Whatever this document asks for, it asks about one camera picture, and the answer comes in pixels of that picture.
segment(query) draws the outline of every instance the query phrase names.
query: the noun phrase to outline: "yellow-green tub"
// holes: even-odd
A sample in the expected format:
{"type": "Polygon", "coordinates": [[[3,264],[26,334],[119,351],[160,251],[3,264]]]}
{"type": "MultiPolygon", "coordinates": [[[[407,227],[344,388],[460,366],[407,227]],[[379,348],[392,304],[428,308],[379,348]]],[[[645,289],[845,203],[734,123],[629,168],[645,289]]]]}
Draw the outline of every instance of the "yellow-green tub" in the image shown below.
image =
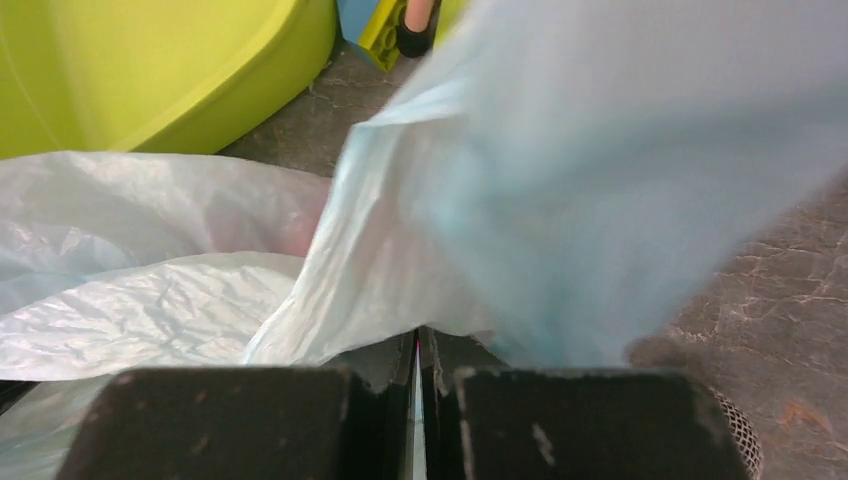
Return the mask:
{"type": "Polygon", "coordinates": [[[334,0],[0,0],[0,159],[211,153],[327,62],[334,0]]]}

